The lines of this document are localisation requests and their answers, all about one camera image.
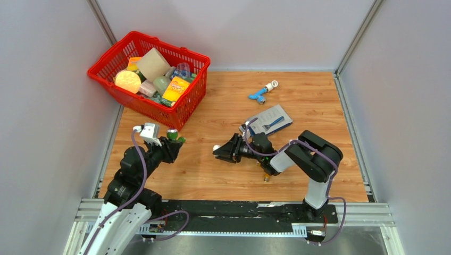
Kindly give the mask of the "green water faucet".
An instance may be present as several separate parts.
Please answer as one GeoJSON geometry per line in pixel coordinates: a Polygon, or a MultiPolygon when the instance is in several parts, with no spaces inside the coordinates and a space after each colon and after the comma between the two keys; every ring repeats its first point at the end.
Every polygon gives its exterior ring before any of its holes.
{"type": "Polygon", "coordinates": [[[177,142],[177,143],[185,143],[186,139],[182,136],[179,136],[179,132],[177,129],[167,129],[166,137],[168,140],[177,142]]]}

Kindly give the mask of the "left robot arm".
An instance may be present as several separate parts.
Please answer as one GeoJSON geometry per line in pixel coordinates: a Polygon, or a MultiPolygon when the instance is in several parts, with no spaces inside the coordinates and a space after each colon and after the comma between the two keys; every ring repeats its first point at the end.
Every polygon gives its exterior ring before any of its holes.
{"type": "Polygon", "coordinates": [[[147,220],[160,218],[162,197],[144,186],[160,163],[174,163],[185,139],[160,137],[159,142],[145,142],[144,147],[135,143],[124,152],[79,254],[122,254],[147,220]]]}

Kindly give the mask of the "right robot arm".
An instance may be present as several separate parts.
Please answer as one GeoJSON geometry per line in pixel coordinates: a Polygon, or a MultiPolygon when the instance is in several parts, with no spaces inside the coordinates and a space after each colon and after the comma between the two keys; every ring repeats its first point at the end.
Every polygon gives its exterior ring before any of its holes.
{"type": "Polygon", "coordinates": [[[277,176],[292,166],[300,168],[310,179],[303,214],[313,223],[325,214],[331,180],[344,157],[337,146],[309,130],[279,150],[274,149],[265,133],[255,134],[250,139],[245,134],[235,133],[224,145],[214,146],[212,154],[216,159],[233,164],[243,157],[254,159],[267,177],[277,176]]]}

